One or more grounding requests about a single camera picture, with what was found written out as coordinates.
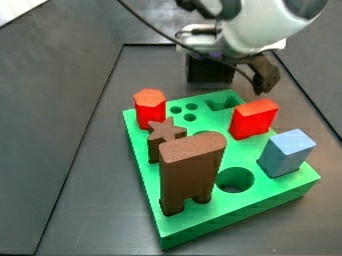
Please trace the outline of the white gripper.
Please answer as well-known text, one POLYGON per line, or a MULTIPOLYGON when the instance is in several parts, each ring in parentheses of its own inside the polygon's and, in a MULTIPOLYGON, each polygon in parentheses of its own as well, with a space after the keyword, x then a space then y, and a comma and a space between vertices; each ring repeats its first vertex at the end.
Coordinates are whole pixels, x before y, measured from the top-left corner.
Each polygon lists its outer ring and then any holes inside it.
POLYGON ((191 24, 175 34, 182 46, 179 51, 186 52, 186 46, 200 53, 220 52, 228 59, 242 59, 264 51, 280 50, 286 47, 286 40, 274 43, 248 43, 235 29, 222 24, 191 24))

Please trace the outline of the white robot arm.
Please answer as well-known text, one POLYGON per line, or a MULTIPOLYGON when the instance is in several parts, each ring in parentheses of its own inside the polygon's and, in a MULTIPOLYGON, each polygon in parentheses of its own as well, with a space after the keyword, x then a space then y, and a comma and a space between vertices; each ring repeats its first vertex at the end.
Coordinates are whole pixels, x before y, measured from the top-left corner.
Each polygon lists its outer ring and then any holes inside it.
POLYGON ((231 59, 286 47, 286 39, 317 19, 329 0, 175 0, 216 24, 190 24, 180 42, 202 53, 231 59))

